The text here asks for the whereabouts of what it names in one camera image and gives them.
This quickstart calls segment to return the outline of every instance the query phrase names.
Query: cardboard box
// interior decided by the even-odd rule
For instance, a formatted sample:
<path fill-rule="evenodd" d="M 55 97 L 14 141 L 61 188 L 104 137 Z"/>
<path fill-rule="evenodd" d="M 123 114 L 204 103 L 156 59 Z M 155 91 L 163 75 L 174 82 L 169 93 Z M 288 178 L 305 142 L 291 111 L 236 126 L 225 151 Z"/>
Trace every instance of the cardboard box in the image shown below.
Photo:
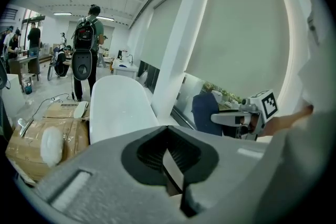
<path fill-rule="evenodd" d="M 48 107 L 44 117 L 52 119 L 70 119 L 73 118 L 73 112 L 77 106 L 78 103 L 74 102 L 53 103 Z M 90 103 L 82 118 L 88 117 L 90 117 Z"/>
<path fill-rule="evenodd" d="M 46 128 L 55 126 L 63 132 L 63 153 L 60 163 L 72 158 L 89 146 L 87 124 L 80 119 L 43 119 L 33 121 L 23 137 L 16 128 L 6 149 L 6 156 L 25 180 L 34 185 L 52 168 L 43 162 L 40 146 Z"/>

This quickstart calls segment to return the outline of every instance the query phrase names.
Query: green t-shirt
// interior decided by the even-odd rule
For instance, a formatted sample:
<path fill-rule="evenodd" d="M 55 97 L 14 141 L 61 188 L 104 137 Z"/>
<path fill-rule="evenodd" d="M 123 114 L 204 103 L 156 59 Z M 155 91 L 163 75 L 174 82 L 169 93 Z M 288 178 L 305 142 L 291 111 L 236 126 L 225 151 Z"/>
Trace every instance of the green t-shirt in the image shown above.
<path fill-rule="evenodd" d="M 89 21 L 92 21 L 94 19 L 96 19 L 96 16 L 94 15 L 90 15 L 86 18 Z M 77 22 L 77 26 L 81 23 L 82 19 L 79 19 Z M 95 28 L 96 28 L 96 32 L 97 32 L 97 37 L 99 37 L 99 35 L 104 35 L 104 25 L 101 23 L 100 20 L 97 19 L 96 23 L 95 23 Z M 92 50 L 94 51 L 98 51 L 98 42 L 97 40 L 94 41 L 95 45 L 93 46 Z"/>

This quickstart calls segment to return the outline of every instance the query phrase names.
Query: fluorescent light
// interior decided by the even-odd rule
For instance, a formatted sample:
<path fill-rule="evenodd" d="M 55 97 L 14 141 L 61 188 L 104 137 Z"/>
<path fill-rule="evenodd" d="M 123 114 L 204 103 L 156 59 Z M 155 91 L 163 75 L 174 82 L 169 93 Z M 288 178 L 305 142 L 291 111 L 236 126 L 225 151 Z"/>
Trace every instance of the fluorescent light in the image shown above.
<path fill-rule="evenodd" d="M 70 12 L 55 12 L 54 15 L 72 15 Z"/>
<path fill-rule="evenodd" d="M 114 22 L 113 18 L 108 18 L 108 17 L 101 17 L 101 16 L 97 16 L 97 19 L 102 19 L 102 20 L 111 20 L 112 22 Z"/>

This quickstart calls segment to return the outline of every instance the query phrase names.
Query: floor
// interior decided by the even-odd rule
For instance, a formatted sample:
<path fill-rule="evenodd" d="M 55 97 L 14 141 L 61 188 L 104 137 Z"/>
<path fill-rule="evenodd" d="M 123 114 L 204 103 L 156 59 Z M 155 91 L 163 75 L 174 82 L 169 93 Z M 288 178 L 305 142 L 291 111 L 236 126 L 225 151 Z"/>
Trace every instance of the floor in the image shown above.
<path fill-rule="evenodd" d="M 31 94 L 23 94 L 26 104 L 20 110 L 17 115 L 17 119 L 23 118 L 25 120 L 30 119 L 34 113 L 37 111 L 38 107 L 41 103 L 48 99 L 52 98 L 58 94 L 66 93 L 60 96 L 62 101 L 72 101 L 71 97 L 71 69 L 69 69 L 67 73 L 67 78 L 58 78 L 53 72 L 53 76 L 50 81 L 47 79 L 48 74 L 48 63 L 42 63 L 40 65 L 40 77 L 39 81 L 37 81 L 36 77 L 33 77 L 33 92 Z M 97 68 L 97 80 L 105 76 L 112 76 L 111 70 L 103 67 Z M 82 81 L 82 90 L 83 90 L 83 101 L 90 101 L 90 87 L 87 80 Z M 147 93 L 148 99 L 151 102 L 152 93 L 145 88 Z M 34 118 L 39 120 L 43 117 L 45 111 L 47 110 L 48 106 L 50 105 L 50 101 L 45 101 L 41 107 L 38 109 Z M 170 116 L 168 119 L 159 120 L 161 125 L 178 125 L 178 123 Z"/>

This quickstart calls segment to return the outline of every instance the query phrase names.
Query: black backpack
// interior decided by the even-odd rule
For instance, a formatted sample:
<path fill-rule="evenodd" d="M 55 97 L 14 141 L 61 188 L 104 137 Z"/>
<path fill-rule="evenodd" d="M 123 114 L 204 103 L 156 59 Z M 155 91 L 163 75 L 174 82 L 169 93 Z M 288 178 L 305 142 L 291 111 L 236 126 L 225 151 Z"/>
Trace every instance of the black backpack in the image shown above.
<path fill-rule="evenodd" d="M 97 19 L 89 21 L 83 18 L 72 35 L 74 53 L 71 62 L 73 75 L 77 80 L 85 80 L 91 74 L 91 50 L 94 44 L 97 44 L 97 31 L 94 25 L 96 22 L 98 22 Z"/>

